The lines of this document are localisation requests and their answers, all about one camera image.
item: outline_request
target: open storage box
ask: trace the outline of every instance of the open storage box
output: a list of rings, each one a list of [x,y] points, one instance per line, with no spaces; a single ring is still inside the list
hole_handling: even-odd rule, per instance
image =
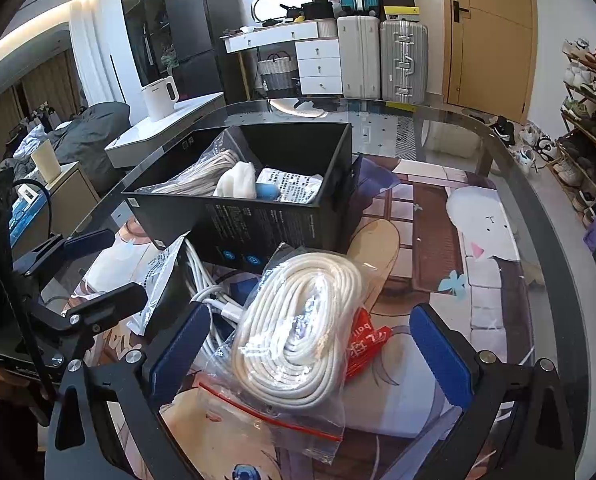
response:
[[[196,162],[224,128],[195,130],[127,184],[123,195],[146,234],[160,249],[190,231],[203,261],[260,273],[281,242],[346,251],[341,226],[355,186],[351,125],[343,123],[240,126],[262,166],[323,182],[309,204],[137,191],[174,177]]]

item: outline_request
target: refrigerator door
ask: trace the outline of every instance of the refrigerator door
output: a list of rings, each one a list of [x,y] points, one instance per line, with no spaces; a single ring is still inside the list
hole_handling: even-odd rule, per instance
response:
[[[210,50],[180,63],[179,74],[184,87],[178,88],[180,99],[191,99],[214,92],[222,92],[220,72],[215,52]]]
[[[205,0],[166,2],[177,59],[188,59],[212,49]]]

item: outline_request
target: white countertop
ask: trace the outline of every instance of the white countertop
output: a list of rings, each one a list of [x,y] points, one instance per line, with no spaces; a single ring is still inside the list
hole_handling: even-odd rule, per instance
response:
[[[149,117],[143,119],[138,124],[132,126],[129,130],[124,132],[120,137],[115,139],[105,148],[105,150],[126,146],[127,144],[132,144],[133,142],[140,142],[140,140],[150,139],[151,137],[157,136],[165,129],[173,126],[180,119],[193,113],[199,108],[202,108],[204,105],[209,104],[211,101],[219,99],[222,95],[222,92],[217,92],[215,94],[208,94],[200,97],[194,97],[193,99],[187,99],[186,101],[179,101],[174,104],[175,111],[171,115],[159,121],[152,121]]]

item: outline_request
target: kettle handle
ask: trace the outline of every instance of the kettle handle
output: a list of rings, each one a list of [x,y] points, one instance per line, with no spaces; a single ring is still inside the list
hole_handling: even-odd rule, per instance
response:
[[[174,103],[177,103],[180,99],[180,94],[178,94],[177,88],[175,87],[174,78],[171,75],[168,77],[165,77],[165,86],[168,85],[169,83],[171,83],[171,88],[175,94],[175,99],[171,99],[171,101],[173,101]]]

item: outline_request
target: beige cup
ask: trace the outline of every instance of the beige cup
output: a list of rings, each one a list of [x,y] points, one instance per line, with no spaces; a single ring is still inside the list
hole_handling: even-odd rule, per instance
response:
[[[47,184],[50,184],[60,176],[60,163],[48,139],[31,153],[31,158],[38,167],[38,170],[40,170],[44,180],[47,181]]]

